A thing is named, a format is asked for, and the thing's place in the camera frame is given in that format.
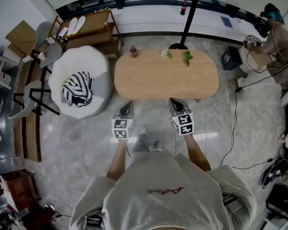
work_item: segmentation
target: brown shirt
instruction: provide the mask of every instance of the brown shirt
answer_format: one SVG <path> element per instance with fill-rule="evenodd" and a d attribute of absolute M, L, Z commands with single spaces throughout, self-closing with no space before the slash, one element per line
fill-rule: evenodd
<path fill-rule="evenodd" d="M 269 73 L 274 75 L 281 72 L 273 77 L 275 81 L 281 85 L 283 90 L 287 89 L 288 64 L 286 64 L 286 62 L 288 62 L 288 30 L 284 24 L 275 26 L 273 31 L 271 30 L 269 32 L 269 36 L 263 47 L 267 52 L 276 57 L 275 62 L 267 65 Z"/>

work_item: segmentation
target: sleeve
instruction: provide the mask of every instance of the sleeve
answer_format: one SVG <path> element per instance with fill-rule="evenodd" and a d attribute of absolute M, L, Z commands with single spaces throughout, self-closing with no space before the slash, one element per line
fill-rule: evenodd
<path fill-rule="evenodd" d="M 278 30 L 276 28 L 273 28 L 273 32 L 272 30 L 269 32 L 267 40 L 264 42 L 263 45 L 263 48 L 273 56 L 277 54 L 277 49 L 280 50 L 282 48 L 282 42 L 278 35 Z"/>
<path fill-rule="evenodd" d="M 223 194 L 234 195 L 242 205 L 242 208 L 234 213 L 227 210 L 233 229 L 247 229 L 256 215 L 257 202 L 254 195 L 228 165 L 208 171 L 207 174 L 220 185 Z"/>
<path fill-rule="evenodd" d="M 101 209 L 107 194 L 116 184 L 115 180 L 107 177 L 94 177 L 88 188 L 82 195 L 72 213 L 69 224 L 70 230 L 80 230 L 83 228 L 85 216 L 94 209 Z"/>

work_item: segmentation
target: black round base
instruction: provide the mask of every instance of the black round base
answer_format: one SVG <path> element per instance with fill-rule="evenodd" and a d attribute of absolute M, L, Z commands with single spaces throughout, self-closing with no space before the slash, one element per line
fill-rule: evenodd
<path fill-rule="evenodd" d="M 185 45 L 180 45 L 180 44 L 172 44 L 169 49 L 188 49 Z"/>

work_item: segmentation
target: round white ottoman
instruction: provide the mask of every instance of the round white ottoman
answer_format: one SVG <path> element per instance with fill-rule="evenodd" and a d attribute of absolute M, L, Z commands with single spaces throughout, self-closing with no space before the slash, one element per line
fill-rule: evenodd
<path fill-rule="evenodd" d="M 63 83 L 71 75 L 87 71 L 93 80 L 92 101 L 89 105 L 77 107 L 68 106 L 61 102 Z M 109 65 L 106 57 L 91 46 L 68 49 L 61 58 L 53 64 L 52 74 L 49 78 L 51 98 L 63 114 L 75 118 L 83 118 L 88 115 L 97 115 L 102 111 L 111 94 L 112 82 Z"/>

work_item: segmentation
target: black bin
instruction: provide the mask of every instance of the black bin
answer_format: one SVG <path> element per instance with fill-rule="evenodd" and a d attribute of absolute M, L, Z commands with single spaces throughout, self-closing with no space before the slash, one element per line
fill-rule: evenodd
<path fill-rule="evenodd" d="M 242 64 L 239 50 L 236 47 L 228 46 L 222 55 L 223 69 L 230 71 Z"/>

